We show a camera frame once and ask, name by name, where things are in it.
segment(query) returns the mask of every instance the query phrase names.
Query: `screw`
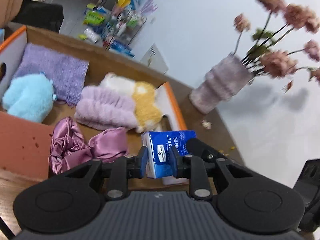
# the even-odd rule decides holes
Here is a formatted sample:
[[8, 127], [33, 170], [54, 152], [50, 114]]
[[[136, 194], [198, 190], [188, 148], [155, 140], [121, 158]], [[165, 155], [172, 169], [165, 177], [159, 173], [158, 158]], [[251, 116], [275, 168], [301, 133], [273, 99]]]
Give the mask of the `screw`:
[[108, 191], [107, 195], [108, 197], [111, 197], [111, 198], [119, 198], [123, 195], [123, 192], [121, 190], [112, 189]]
[[195, 191], [195, 195], [197, 197], [208, 197], [210, 196], [210, 191], [204, 188], [200, 188]]

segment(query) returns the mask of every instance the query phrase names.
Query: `purple towel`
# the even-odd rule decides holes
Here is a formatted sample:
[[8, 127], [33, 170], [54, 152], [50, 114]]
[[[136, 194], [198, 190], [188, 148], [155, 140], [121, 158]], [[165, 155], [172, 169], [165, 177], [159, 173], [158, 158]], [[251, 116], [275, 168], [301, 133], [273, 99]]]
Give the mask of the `purple towel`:
[[58, 99], [76, 105], [81, 97], [88, 66], [88, 61], [28, 43], [13, 78], [44, 72], [47, 78], [53, 80]]
[[77, 122], [97, 130], [138, 126], [134, 116], [135, 103], [131, 97], [122, 96], [109, 88], [87, 86], [82, 90], [77, 104]]

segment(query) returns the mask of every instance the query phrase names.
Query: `green leaf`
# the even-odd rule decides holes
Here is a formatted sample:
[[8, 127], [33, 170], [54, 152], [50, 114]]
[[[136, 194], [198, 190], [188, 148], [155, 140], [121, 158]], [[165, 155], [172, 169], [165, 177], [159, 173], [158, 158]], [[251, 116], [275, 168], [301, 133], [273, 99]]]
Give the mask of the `green leaf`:
[[259, 47], [259, 45], [254, 45], [251, 49], [248, 51], [248, 58], [250, 60], [255, 60], [257, 57], [260, 57], [261, 55], [265, 54], [266, 52], [269, 52], [270, 50], [268, 49], [267, 46], [262, 45]]
[[[254, 33], [252, 35], [253, 41], [256, 41], [257, 39], [259, 39], [259, 37], [261, 35], [261, 32], [262, 32], [262, 29], [260, 29], [260, 28], [256, 29], [256, 33]], [[273, 35], [274, 35], [274, 33], [271, 32], [271, 31], [264, 31], [260, 38], [263, 39], [263, 40], [266, 40], [266, 39], [270, 38], [269, 39], [270, 44], [274, 45], [275, 44], [275, 40], [272, 38]]]

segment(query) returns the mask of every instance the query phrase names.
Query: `brand logo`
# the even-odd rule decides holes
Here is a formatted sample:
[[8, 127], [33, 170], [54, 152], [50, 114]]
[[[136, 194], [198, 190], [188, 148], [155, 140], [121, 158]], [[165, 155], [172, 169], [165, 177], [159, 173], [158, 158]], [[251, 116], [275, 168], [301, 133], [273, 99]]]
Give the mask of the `brand logo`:
[[165, 162], [165, 151], [163, 144], [157, 145], [158, 158], [161, 163]]

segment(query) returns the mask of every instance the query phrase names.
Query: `pink satin fabric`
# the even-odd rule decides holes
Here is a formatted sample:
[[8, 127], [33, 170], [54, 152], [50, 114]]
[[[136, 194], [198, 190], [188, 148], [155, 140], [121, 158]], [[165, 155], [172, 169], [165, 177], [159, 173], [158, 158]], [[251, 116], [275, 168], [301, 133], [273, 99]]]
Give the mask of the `pink satin fabric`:
[[55, 174], [59, 174], [95, 158], [104, 163], [113, 162], [126, 155], [127, 150], [124, 127], [107, 129], [92, 137], [86, 145], [78, 124], [66, 117], [53, 130], [49, 165]]

